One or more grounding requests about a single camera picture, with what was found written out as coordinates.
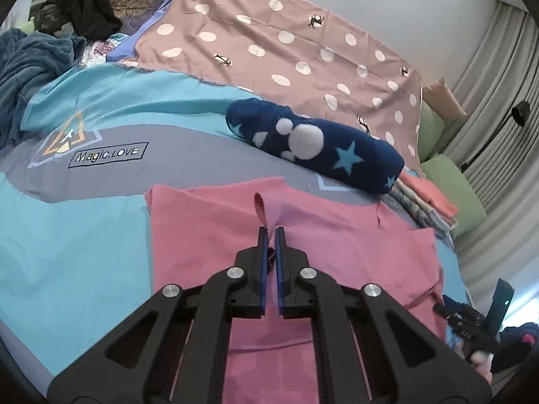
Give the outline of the right white gloved hand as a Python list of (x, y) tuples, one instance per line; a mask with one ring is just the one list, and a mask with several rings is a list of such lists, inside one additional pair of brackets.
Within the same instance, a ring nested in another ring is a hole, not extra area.
[(462, 358), (466, 360), (489, 384), (491, 384), (493, 381), (493, 353), (483, 350), (471, 351), (471, 345), (468, 341), (462, 341), (462, 343), (459, 344), (458, 350)]

